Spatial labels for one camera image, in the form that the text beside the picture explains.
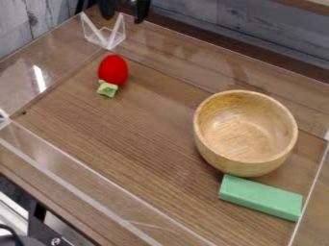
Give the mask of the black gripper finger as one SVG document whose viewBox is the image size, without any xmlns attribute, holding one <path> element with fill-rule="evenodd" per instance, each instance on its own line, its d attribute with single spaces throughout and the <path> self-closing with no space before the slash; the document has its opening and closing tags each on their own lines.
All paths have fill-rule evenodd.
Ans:
<svg viewBox="0 0 329 246">
<path fill-rule="evenodd" d="M 140 24 L 148 16 L 151 0 L 136 0 L 135 2 L 135 23 Z"/>
<path fill-rule="evenodd" d="M 111 19 L 115 15 L 115 0 L 99 0 L 100 14 L 104 19 Z"/>
</svg>

